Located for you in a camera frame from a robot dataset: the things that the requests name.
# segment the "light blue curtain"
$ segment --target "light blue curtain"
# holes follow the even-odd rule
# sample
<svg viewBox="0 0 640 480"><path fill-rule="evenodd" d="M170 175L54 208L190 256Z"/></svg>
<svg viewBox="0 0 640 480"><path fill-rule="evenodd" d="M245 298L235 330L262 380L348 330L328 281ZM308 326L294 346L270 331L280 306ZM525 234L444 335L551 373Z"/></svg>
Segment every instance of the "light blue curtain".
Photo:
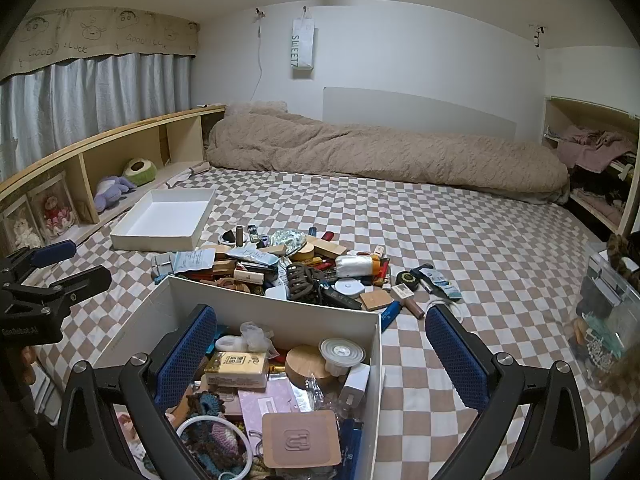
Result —
<svg viewBox="0 0 640 480"><path fill-rule="evenodd" d="M191 107L191 57L76 59L0 84L0 180L65 146Z"/></svg>

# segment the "beige comforter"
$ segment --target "beige comforter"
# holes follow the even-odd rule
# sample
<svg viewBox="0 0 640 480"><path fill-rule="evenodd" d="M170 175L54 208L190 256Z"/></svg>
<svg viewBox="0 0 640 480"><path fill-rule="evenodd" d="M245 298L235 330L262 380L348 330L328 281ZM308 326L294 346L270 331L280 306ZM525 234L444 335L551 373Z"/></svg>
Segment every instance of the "beige comforter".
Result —
<svg viewBox="0 0 640 480"><path fill-rule="evenodd" d="M354 174L504 192L557 192L568 182L558 158L530 142L335 126L275 111L219 121L207 160L236 170Z"/></svg>

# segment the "checkered bedsheet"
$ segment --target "checkered bedsheet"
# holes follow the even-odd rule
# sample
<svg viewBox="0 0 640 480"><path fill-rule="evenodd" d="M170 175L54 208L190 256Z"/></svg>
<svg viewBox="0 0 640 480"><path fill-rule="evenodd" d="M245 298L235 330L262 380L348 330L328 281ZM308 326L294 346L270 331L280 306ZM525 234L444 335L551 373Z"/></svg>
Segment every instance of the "checkered bedsheet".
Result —
<svg viewBox="0 0 640 480"><path fill-rule="evenodd" d="M433 262L463 294L466 329L492 352L505 351L521 364L570 363L587 418L591 456L596 456L638 414L638 384L619 394L590 389L563 335L584 269L588 232L557 205L531 205L429 184L366 178L215 170L178 184L216 189L216 205L201 242L216 242L235 224L260 232L316 226L342 245L372 250L384 245L395 275ZM94 265L113 275L111 289L72 308L60 343L38 349L57 384L80 359L94 362L127 318L153 289L151 253L113 251L117 220L55 266L41 284ZM425 292L417 293L424 305ZM464 407L424 335L421 323L402 313L383 334L385 386L380 413L377 479L431 478L476 416ZM488 471L501 471L524 421L518 409Z"/></svg>

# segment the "doll picture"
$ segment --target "doll picture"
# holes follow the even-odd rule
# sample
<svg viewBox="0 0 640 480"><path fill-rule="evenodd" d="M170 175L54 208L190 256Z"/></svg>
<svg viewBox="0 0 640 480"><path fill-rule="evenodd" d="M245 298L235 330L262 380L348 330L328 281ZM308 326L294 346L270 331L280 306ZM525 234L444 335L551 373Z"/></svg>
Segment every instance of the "doll picture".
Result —
<svg viewBox="0 0 640 480"><path fill-rule="evenodd" d="M12 251L23 247L33 249L44 245L26 195L2 212L2 224Z"/></svg>
<svg viewBox="0 0 640 480"><path fill-rule="evenodd" d="M42 241L36 230L29 225L26 218L18 218L14 222L15 249L21 247L42 247Z"/></svg>
<svg viewBox="0 0 640 480"><path fill-rule="evenodd" d="M49 241L54 241L78 224L78 216L66 187L65 172L57 174L28 192L40 231Z"/></svg>

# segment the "clear plastic container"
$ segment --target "clear plastic container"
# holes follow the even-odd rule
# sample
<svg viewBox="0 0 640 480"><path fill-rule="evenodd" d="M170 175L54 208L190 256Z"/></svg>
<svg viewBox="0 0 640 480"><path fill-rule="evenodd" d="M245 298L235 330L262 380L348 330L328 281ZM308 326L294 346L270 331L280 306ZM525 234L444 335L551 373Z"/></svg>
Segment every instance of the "clear plastic container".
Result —
<svg viewBox="0 0 640 480"><path fill-rule="evenodd" d="M565 327L589 385L609 388L640 364L640 294L609 264L604 243L588 243L586 272Z"/></svg>

